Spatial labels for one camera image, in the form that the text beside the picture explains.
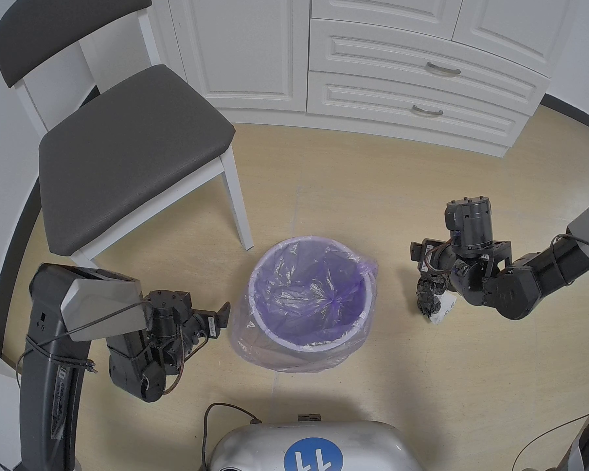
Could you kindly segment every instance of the gray chair seat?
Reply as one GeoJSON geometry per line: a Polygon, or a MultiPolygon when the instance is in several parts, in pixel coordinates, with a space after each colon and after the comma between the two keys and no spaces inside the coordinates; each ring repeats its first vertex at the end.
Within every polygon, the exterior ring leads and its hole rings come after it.
{"type": "Polygon", "coordinates": [[[218,110],[164,65],[102,93],[39,144],[50,251],[72,255],[220,156],[234,133],[218,110]]]}

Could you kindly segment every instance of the gray cushion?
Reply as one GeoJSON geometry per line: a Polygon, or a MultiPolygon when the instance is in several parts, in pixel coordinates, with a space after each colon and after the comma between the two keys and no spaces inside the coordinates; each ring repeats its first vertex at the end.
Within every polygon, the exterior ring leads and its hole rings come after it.
{"type": "Polygon", "coordinates": [[[57,52],[151,0],[16,0],[0,20],[0,72],[9,87],[57,52]]]}
{"type": "Polygon", "coordinates": [[[50,251],[72,255],[221,155],[234,132],[218,110],[164,65],[102,93],[39,145],[50,251]]]}

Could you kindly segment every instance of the metal handle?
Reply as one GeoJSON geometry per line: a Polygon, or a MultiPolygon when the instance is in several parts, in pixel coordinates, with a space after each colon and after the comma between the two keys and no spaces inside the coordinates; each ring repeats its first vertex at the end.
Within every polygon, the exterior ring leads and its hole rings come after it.
{"type": "Polygon", "coordinates": [[[439,115],[443,115],[442,110],[439,110],[438,112],[434,112],[432,110],[424,110],[423,108],[419,108],[416,105],[413,105],[413,111],[420,113],[420,114],[424,114],[424,115],[432,115],[434,117],[438,117],[439,115]]]}
{"type": "Polygon", "coordinates": [[[436,70],[437,72],[441,72],[443,74],[460,75],[460,68],[456,68],[455,70],[452,70],[451,68],[444,68],[444,67],[440,67],[438,65],[435,65],[431,61],[428,61],[427,63],[425,63],[425,66],[428,68],[432,68],[432,70],[436,70]]]}

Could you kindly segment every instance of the logo on robot arm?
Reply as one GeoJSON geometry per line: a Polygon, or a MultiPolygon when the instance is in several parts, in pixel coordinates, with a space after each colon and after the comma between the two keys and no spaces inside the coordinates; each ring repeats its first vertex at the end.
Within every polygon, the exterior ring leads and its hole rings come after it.
{"type": "Polygon", "coordinates": [[[285,471],[340,471],[342,452],[324,438],[305,438],[290,446],[284,456],[285,471]]]}

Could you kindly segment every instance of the trash can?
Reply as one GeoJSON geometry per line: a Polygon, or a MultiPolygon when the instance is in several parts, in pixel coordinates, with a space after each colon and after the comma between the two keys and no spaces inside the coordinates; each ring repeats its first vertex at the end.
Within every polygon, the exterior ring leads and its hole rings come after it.
{"type": "Polygon", "coordinates": [[[253,269],[234,309],[231,342],[276,371],[314,372],[343,362],[369,335],[377,264],[336,240],[294,237],[253,269]]]}

